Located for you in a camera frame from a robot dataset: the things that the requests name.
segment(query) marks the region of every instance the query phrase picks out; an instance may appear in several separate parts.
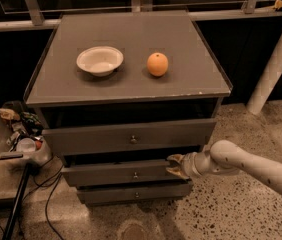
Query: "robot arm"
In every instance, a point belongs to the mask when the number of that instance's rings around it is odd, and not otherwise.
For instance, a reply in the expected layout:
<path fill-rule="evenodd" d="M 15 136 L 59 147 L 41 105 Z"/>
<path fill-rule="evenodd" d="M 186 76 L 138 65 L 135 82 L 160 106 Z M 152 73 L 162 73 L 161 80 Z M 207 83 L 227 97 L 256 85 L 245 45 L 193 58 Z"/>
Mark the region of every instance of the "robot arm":
<path fill-rule="evenodd" d="M 172 155 L 167 171 L 183 179 L 205 174 L 229 175 L 245 171 L 255 179 L 282 195 L 282 164 L 248 153 L 236 144 L 221 140 L 210 151 Z"/>

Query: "gray drawer cabinet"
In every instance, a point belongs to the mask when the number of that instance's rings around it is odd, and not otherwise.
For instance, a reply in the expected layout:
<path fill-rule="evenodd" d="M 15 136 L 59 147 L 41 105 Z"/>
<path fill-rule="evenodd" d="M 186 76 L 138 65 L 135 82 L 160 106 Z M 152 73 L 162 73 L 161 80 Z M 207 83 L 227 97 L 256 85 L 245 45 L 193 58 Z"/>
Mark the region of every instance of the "gray drawer cabinet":
<path fill-rule="evenodd" d="M 176 179 L 166 171 L 165 160 L 144 160 L 120 164 L 78 165 L 64 168 L 63 176 L 72 187 L 140 183 Z"/>
<path fill-rule="evenodd" d="M 191 192 L 192 183 L 162 183 L 140 187 L 121 187 L 107 189 L 79 190 L 78 197 L 82 203 L 100 205 L 149 200 L 154 198 L 181 198 Z"/>
<path fill-rule="evenodd" d="M 114 73 L 97 78 L 76 66 L 81 51 L 105 45 L 124 55 Z M 160 78 L 146 70 L 155 51 L 169 59 Z M 166 158 L 203 149 L 231 88 L 184 11 L 73 14 L 54 31 L 25 101 L 68 185 L 100 205 L 189 194 L 191 181 L 168 174 Z"/>
<path fill-rule="evenodd" d="M 43 134 L 57 155 L 157 149 L 204 144 L 215 119 L 47 129 Z"/>

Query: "white pole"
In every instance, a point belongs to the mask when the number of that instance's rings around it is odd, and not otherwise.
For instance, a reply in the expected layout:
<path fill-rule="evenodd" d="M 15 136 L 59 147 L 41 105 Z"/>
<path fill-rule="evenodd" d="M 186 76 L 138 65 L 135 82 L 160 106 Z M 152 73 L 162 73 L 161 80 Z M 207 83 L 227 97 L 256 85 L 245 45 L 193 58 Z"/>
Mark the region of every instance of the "white pole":
<path fill-rule="evenodd" d="M 282 34 L 271 58 L 247 104 L 247 110 L 257 115 L 269 98 L 274 86 L 282 74 Z"/>

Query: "terrazzo floor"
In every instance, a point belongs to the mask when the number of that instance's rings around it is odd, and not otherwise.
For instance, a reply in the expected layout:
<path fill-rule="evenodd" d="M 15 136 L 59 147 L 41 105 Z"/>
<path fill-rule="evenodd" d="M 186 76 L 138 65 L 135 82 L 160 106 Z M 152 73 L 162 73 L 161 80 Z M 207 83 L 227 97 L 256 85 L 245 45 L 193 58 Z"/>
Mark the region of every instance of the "terrazzo floor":
<path fill-rule="evenodd" d="M 282 162 L 282 101 L 268 102 L 259 116 L 250 114 L 243 104 L 223 105 L 217 121 L 206 149 L 227 139 L 253 154 Z M 53 175 L 60 166 L 54 158 L 37 181 Z M 0 164 L 0 198 L 15 194 L 20 176 Z M 27 191 L 34 186 L 30 179 Z M 39 189 L 24 201 L 20 222 L 24 235 L 16 224 L 12 239 L 59 239 L 45 218 L 50 192 L 51 188 Z M 243 172 L 198 178 L 192 193 L 182 200 L 99 207 L 81 204 L 75 189 L 61 178 L 48 214 L 64 239 L 282 239 L 282 197 Z M 8 215 L 8 210 L 0 211 L 2 226 Z"/>

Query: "orange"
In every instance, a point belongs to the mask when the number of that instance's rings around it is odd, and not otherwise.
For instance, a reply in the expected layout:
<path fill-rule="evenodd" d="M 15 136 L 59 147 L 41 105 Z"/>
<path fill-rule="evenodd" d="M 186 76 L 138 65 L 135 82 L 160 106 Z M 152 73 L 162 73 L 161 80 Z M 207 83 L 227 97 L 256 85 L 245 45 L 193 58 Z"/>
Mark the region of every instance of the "orange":
<path fill-rule="evenodd" d="M 168 70 L 168 58 L 160 52 L 152 53 L 147 61 L 147 68 L 153 76 L 163 76 Z"/>

